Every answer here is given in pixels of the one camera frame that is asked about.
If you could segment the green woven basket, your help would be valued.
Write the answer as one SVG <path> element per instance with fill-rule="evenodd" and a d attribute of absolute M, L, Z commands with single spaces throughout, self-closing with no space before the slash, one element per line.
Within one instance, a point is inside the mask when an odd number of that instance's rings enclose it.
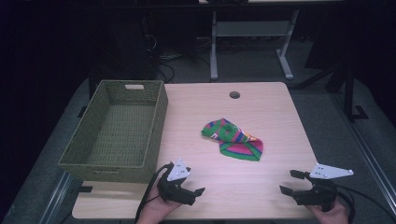
<path fill-rule="evenodd" d="M 103 80 L 59 166 L 84 181 L 148 183 L 156 172 L 168 97 L 159 80 Z"/>

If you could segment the person's right hand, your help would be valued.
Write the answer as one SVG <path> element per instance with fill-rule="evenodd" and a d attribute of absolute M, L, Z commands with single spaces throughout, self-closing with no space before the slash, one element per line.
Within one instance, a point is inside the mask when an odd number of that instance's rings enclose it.
<path fill-rule="evenodd" d="M 307 205 L 306 208 L 320 224 L 349 224 L 347 209 L 338 200 L 328 212 L 323 212 L 319 205 Z"/>

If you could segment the colourful striped cloth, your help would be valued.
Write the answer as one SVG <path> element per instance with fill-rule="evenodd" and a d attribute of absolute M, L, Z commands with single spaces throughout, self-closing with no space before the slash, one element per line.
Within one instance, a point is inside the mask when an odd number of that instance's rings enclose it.
<path fill-rule="evenodd" d="M 259 161 L 262 157 L 263 141 L 227 119 L 208 122 L 201 135 L 217 140 L 219 152 L 224 156 L 244 161 Z"/>

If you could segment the person's left hand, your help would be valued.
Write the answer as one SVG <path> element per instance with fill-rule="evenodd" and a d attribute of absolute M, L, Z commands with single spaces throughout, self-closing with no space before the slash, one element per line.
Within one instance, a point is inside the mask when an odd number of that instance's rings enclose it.
<path fill-rule="evenodd" d="M 156 186 L 148 194 L 148 202 L 145 203 L 136 224 L 159 224 L 171 212 L 181 206 L 181 203 L 165 202 L 160 196 Z"/>

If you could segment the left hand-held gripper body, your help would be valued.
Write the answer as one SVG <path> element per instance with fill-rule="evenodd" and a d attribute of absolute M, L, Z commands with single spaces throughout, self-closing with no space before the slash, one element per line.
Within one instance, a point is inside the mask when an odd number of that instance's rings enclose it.
<path fill-rule="evenodd" d="M 170 167 L 160 178 L 157 188 L 160 197 L 165 202 L 176 202 L 193 205 L 196 193 L 181 187 L 182 183 L 190 176 L 190 168 L 182 159 L 170 163 Z"/>

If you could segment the black stand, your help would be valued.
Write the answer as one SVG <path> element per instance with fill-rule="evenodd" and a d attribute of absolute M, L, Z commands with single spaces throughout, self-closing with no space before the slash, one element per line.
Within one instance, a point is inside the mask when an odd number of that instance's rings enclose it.
<path fill-rule="evenodd" d="M 325 87 L 329 93 L 337 93 L 344 89 L 342 109 L 351 122 L 356 119 L 368 119 L 368 115 L 360 105 L 354 105 L 354 76 L 351 68 L 344 64 L 335 64 L 330 70 L 330 79 Z"/>

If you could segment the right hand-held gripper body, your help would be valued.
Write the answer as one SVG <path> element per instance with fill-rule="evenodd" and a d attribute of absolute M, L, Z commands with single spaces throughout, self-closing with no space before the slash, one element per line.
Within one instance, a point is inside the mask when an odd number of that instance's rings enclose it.
<path fill-rule="evenodd" d="M 305 178 L 312 184 L 312 189 L 294 191 L 292 198 L 298 205 L 319 205 L 323 212 L 332 210 L 338 190 L 332 182 L 335 178 L 354 175 L 351 169 L 342 169 L 330 165 L 317 163 L 308 172 L 309 178 Z"/>

